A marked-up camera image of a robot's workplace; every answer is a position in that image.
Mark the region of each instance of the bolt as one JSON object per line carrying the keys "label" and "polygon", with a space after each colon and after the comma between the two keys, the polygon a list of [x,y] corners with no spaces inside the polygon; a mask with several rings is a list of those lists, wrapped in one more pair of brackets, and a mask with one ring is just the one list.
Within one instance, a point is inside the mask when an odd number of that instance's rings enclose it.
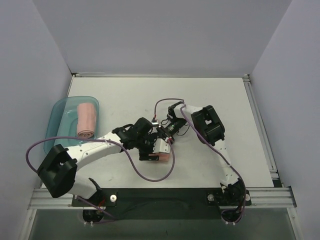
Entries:
{"label": "bolt", "polygon": [[246,195],[245,195],[245,200],[246,200],[246,201],[250,201],[250,195],[249,195],[249,194],[246,194]]}
{"label": "bolt", "polygon": [[209,202],[212,202],[213,200],[215,200],[214,195],[213,194],[209,194],[208,195],[208,200],[209,200]]}
{"label": "bolt", "polygon": [[117,196],[116,195],[111,195],[110,196],[110,201],[112,202],[112,203],[114,203],[114,202],[116,202],[117,201]]}

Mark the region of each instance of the white wall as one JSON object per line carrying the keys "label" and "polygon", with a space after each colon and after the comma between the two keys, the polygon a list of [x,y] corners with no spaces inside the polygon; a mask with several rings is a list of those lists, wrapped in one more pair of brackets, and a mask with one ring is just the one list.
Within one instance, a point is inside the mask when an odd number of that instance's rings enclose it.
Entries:
{"label": "white wall", "polygon": [[320,1],[293,0],[256,65],[252,86],[305,238],[319,239]]}
{"label": "white wall", "polygon": [[[32,0],[0,3],[0,239],[17,239],[38,178],[25,151],[43,139],[71,74]],[[31,154],[38,166],[42,147]]]}
{"label": "white wall", "polygon": [[291,0],[33,0],[73,73],[241,77]]}

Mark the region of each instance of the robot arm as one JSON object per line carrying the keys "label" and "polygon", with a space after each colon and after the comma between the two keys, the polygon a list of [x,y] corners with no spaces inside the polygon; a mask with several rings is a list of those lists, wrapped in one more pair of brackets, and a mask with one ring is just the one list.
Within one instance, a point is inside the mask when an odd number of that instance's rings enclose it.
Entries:
{"label": "robot arm", "polygon": [[[180,110],[183,105],[183,103],[179,103],[169,107],[168,117],[170,119],[185,119]],[[209,144],[215,146],[231,164],[225,141],[225,127],[215,109],[211,105],[206,107],[187,105],[182,111],[189,120],[192,119],[194,127],[201,136]],[[217,158],[215,164],[220,167],[220,171],[218,172],[221,185],[227,187],[237,183],[239,181],[238,175],[227,165],[221,156],[218,155]]]}
{"label": "robot arm", "polygon": [[[126,150],[137,148],[139,159],[142,161],[156,161],[159,159],[157,154],[169,154],[168,141],[173,143],[174,134],[187,122],[180,111],[182,106],[183,103],[178,102],[168,108],[167,117],[170,123],[166,127],[141,117],[135,124],[118,127],[99,138],[116,144],[88,142],[68,148],[56,145],[47,154],[37,173],[53,198],[70,193],[95,202],[95,198],[101,199],[101,196],[97,196],[101,192],[99,191],[100,187],[93,179],[77,175],[77,171],[102,157],[122,152],[120,146]],[[201,136],[212,146],[215,146],[230,162],[225,146],[225,128],[214,108],[212,106],[201,108],[188,105],[183,109],[183,112],[188,119],[192,119],[194,127]],[[221,169],[219,178],[222,188],[239,181],[237,174],[220,156],[218,156],[216,164]]]}
{"label": "robot arm", "polygon": [[88,142],[68,148],[58,144],[49,151],[37,174],[53,198],[69,193],[95,202],[95,199],[101,199],[100,187],[93,179],[77,175],[77,171],[102,157],[122,152],[121,146],[126,150],[137,148],[147,155],[169,154],[168,136],[161,132],[150,134],[153,127],[150,121],[141,117],[135,124],[118,127],[98,138],[102,142]]}

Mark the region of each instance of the translucent blue container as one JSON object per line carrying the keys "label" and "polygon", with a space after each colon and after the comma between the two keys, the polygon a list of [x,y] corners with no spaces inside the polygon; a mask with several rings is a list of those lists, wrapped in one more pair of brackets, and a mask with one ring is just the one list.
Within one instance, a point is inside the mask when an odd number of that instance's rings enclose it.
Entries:
{"label": "translucent blue container", "polygon": [[[56,102],[51,111],[48,127],[46,129],[45,138],[56,136],[77,137],[78,112],[77,106],[82,103],[91,103],[96,110],[95,133],[98,131],[99,119],[99,102],[92,96],[71,96],[63,98]],[[57,144],[61,144],[64,148],[76,146],[84,143],[84,141],[74,139],[56,139],[44,142],[43,150],[48,154],[50,149]]]}

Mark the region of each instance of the pink towel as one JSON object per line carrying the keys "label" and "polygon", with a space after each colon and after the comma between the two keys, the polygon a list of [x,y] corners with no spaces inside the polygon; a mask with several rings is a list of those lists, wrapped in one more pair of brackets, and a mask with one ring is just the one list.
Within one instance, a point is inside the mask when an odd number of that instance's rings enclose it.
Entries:
{"label": "pink towel", "polygon": [[79,138],[89,139],[95,134],[97,112],[92,103],[80,103],[77,106],[78,124],[76,135]]}

